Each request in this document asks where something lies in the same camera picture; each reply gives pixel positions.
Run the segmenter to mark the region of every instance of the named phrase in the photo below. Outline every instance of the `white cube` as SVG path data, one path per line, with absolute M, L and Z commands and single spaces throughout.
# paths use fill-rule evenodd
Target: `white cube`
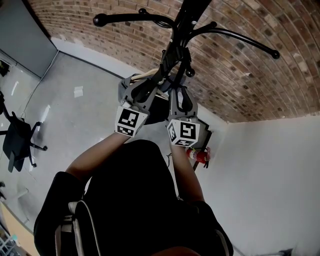
M 172 119 L 167 130 L 172 145 L 191 147 L 198 141 L 200 124 Z
M 141 126 L 144 125 L 147 117 L 146 113 L 118 106 L 115 117 L 115 131 L 119 134 L 134 137 Z

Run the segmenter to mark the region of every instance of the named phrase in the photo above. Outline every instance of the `concrete floor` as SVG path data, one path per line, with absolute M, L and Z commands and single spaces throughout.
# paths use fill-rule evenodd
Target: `concrete floor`
M 19 81 L 13 96 L 13 85 Z M 11 210 L 26 226 L 33 230 L 34 223 L 55 174 L 65 171 L 68 165 L 83 151 L 114 132 L 114 121 L 118 107 L 119 78 L 83 61 L 59 53 L 51 69 L 35 90 L 25 110 L 25 121 L 31 127 L 41 120 L 48 105 L 50 110 L 40 130 L 33 135 L 34 143 L 47 145 L 46 152 L 32 150 L 37 164 L 30 168 L 28 159 L 23 169 L 8 172 L 8 158 L 0 158 L 0 180 L 6 188 L 2 191 L 10 198 L 28 189 L 19 200 L 9 203 Z M 9 112 L 20 116 L 30 93 L 39 81 L 12 68 L 0 80 L 5 104 Z M 83 96 L 74 98 L 74 87 L 83 86 Z M 8 121 L 0 116 L 1 130 L 8 128 Z M 135 139 L 146 139 L 157 143 L 164 156 L 170 153 L 168 133 L 164 123 L 144 126 Z

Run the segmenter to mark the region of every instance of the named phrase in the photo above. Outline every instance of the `red fire extinguisher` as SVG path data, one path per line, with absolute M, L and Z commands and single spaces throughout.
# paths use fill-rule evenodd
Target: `red fire extinguisher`
M 197 162 L 204 164 L 203 167 L 205 167 L 205 168 L 208 168 L 208 166 L 209 166 L 210 154 L 211 154 L 210 147 L 206 148 L 206 152 L 201 151 L 200 149 L 195 149 L 195 148 L 188 148 L 186 150 L 186 155 L 189 158 L 194 159 Z

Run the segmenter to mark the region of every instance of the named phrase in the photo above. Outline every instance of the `person's left arm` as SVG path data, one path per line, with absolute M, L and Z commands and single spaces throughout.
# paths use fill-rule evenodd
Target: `person's left arm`
M 66 172 L 86 183 L 93 171 L 129 139 L 129 136 L 114 132 L 79 155 L 66 169 Z

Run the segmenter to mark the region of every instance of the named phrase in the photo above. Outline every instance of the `black frame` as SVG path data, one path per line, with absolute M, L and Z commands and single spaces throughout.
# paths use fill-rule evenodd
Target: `black frame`
M 236 32 L 217 28 L 217 23 L 214 21 L 194 30 L 195 25 L 210 2 L 211 0 L 199 0 L 196 2 L 194 0 L 184 0 L 174 21 L 162 15 L 149 14 L 143 8 L 139 10 L 139 13 L 135 14 L 106 15 L 100 13 L 94 17 L 93 23 L 97 27 L 103 27 L 106 24 L 116 22 L 153 21 L 163 28 L 172 28 L 170 42 L 166 50 L 162 51 L 159 70 L 151 79 L 148 79 L 146 82 L 141 84 L 141 86 L 137 87 L 136 90 L 132 91 L 132 98 L 135 102 L 145 102 L 149 97 L 150 92 L 152 92 L 155 87 L 159 87 L 164 79 L 168 78 L 172 68 L 179 62 L 181 62 L 181 64 L 174 81 L 171 81 L 171 86 L 165 89 L 161 89 L 161 87 L 159 87 L 160 90 L 166 92 L 170 88 L 177 89 L 181 87 L 180 82 L 184 73 L 188 77 L 193 77 L 195 75 L 194 69 L 191 68 L 191 56 L 189 49 L 187 48 L 187 44 L 193 37 L 200 34 L 218 33 L 227 35 L 261 49 L 262 51 L 270 54 L 274 59 L 278 59 L 280 57 L 277 50 L 271 49 L 262 43 Z

